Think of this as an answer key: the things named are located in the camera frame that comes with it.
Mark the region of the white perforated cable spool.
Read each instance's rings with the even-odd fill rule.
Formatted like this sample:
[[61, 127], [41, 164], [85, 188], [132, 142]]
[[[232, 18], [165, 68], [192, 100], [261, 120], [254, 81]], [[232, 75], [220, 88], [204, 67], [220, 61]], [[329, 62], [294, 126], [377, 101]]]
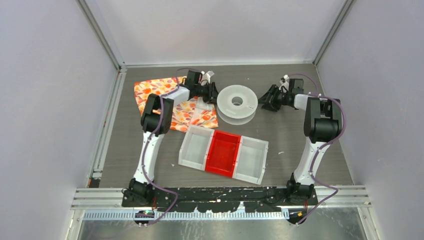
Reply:
[[230, 125], [244, 125], [250, 122], [258, 108], [259, 101], [253, 90], [244, 85], [230, 85], [222, 89], [216, 100], [217, 114]]

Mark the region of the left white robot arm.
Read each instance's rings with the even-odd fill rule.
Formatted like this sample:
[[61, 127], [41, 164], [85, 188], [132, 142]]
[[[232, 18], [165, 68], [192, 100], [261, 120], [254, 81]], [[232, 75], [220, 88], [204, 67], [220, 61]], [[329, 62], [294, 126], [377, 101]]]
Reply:
[[206, 104], [217, 102], [219, 91], [207, 74], [189, 68], [182, 79], [171, 79], [176, 85], [169, 90], [153, 90], [146, 98], [140, 124], [143, 142], [137, 169], [129, 185], [123, 190], [122, 206], [148, 207], [153, 203], [155, 165], [165, 134], [171, 128], [174, 108], [194, 97]]

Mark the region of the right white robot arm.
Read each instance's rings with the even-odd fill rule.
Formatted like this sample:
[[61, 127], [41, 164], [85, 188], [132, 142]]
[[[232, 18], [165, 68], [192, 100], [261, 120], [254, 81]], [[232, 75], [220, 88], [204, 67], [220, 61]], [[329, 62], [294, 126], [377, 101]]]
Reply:
[[285, 75], [258, 99], [262, 109], [277, 112], [283, 106], [304, 111], [305, 147], [286, 183], [284, 201], [299, 205], [313, 197], [316, 172], [324, 153], [344, 132], [344, 113], [338, 98], [304, 92], [304, 81]]

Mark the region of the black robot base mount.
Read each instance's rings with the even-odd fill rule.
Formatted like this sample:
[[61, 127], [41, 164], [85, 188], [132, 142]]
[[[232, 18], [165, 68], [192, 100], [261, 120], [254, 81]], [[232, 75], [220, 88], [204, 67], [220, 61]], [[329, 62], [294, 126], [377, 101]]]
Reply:
[[234, 213], [244, 208], [247, 213], [278, 212], [282, 206], [316, 205], [318, 198], [296, 193], [288, 194], [285, 187], [169, 187], [165, 190], [147, 188], [141, 190], [122, 189], [123, 207], [147, 207], [160, 212]]

